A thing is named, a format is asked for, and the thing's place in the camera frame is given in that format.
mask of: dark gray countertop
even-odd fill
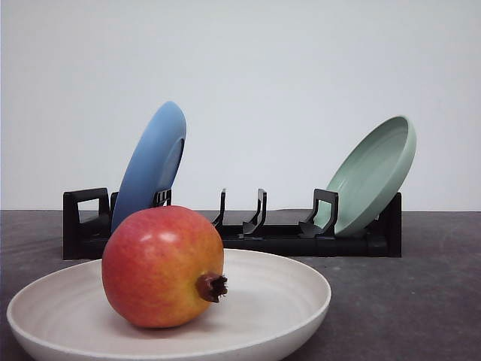
[[[292,216],[274,214],[271,221]],[[333,296],[314,336],[285,360],[475,360],[481,353],[481,212],[404,212],[403,257],[295,257]],[[34,280],[62,260],[61,211],[2,211],[1,359],[31,360],[6,321]]]

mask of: pomegranate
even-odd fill
[[[172,327],[204,312],[227,293],[222,239],[188,208],[169,205],[127,217],[101,261],[114,310],[141,327]]]

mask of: sage green plate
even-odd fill
[[[336,235],[362,231],[383,211],[404,182],[415,152],[416,133],[404,117],[387,120],[363,139],[326,188],[339,194]],[[320,202],[314,223],[323,227],[330,210]]]

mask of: plate rim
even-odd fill
[[[258,252],[258,251],[254,251],[254,250],[238,250],[238,249],[231,249],[231,248],[225,248],[224,251],[226,253],[257,253],[258,255],[262,255],[262,256],[267,256],[267,257],[272,256],[272,257],[275,257],[275,258],[284,259],[287,262],[291,262],[292,264],[296,264],[296,266],[304,267],[304,268],[308,269],[309,272],[313,272],[314,274],[316,274],[316,276],[319,277],[321,282],[324,283],[324,285],[326,286],[326,290],[327,290],[326,300],[306,320],[304,320],[303,322],[301,322],[299,324],[296,324],[294,326],[289,327],[287,330],[285,330],[283,332],[274,333],[273,335],[268,336],[266,338],[260,338],[259,340],[247,342],[245,344],[235,345],[234,347],[226,347],[226,348],[209,350],[209,351],[197,351],[197,352],[191,352],[191,353],[176,353],[176,354],[172,354],[172,355],[168,355],[168,356],[161,355],[161,354],[138,356],[138,355],[134,355],[134,354],[132,355],[132,354],[126,354],[126,353],[101,353],[101,352],[89,352],[89,351],[85,351],[85,350],[78,350],[78,349],[75,349],[75,348],[70,348],[70,347],[54,344],[53,342],[50,342],[50,341],[45,341],[45,340],[31,334],[30,332],[27,332],[27,331],[23,330],[20,326],[17,325],[17,323],[14,321],[13,316],[12,316],[12,307],[13,307],[15,301],[19,297],[21,297],[21,295],[24,292],[26,292],[31,287],[34,287],[36,285],[36,283],[44,280],[45,278],[48,278],[48,277],[51,277],[51,276],[54,276],[54,275],[57,275],[57,274],[60,274],[60,273],[63,273],[63,272],[67,272],[70,268],[77,268],[77,267],[82,267],[82,266],[85,267],[85,265],[87,265],[87,264],[93,264],[95,262],[101,262],[101,259],[94,259],[92,261],[82,262],[78,265],[71,265],[69,267],[65,267],[65,268],[62,268],[60,270],[51,272],[48,275],[45,275],[45,276],[31,282],[30,284],[27,284],[24,288],[22,288],[20,291],[18,291],[15,294],[15,296],[8,303],[7,321],[8,321],[8,323],[9,323],[9,325],[12,328],[13,331],[17,332],[19,335],[21,335],[25,339],[29,340],[30,342],[33,342],[35,344],[39,344],[42,347],[45,347],[45,348],[48,348],[48,349],[51,349],[51,350],[55,350],[55,351],[58,351],[58,352],[62,352],[62,353],[77,354],[79,356],[87,356],[87,357],[96,358],[96,359],[109,359],[110,358],[110,359],[121,359],[121,360],[131,360],[131,359],[136,359],[136,360],[152,360],[152,359],[170,360],[170,359],[182,359],[182,358],[187,358],[187,357],[216,355],[216,354],[227,353],[227,352],[232,352],[232,351],[236,351],[236,350],[242,350],[242,349],[245,349],[245,348],[248,348],[248,347],[256,346],[257,344],[264,344],[266,342],[276,340],[276,339],[281,338],[283,336],[286,336],[290,333],[293,333],[293,332],[295,332],[299,329],[302,329],[306,325],[309,325],[310,323],[312,323],[317,317],[321,316],[325,311],[327,311],[327,309],[328,309],[328,307],[331,303],[331,297],[332,297],[331,285],[329,284],[328,280],[324,277],[324,275],[322,275],[320,272],[315,270],[313,267],[311,267],[309,265],[306,265],[305,263],[299,262],[296,259],[291,259],[291,258],[288,258],[288,257],[279,256],[279,255],[272,254],[272,253]]]

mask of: white bowl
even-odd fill
[[[39,361],[279,360],[319,327],[331,288],[311,267],[281,256],[225,250],[228,294],[171,329],[140,329],[108,304],[100,260],[43,277],[11,300],[8,322]]]

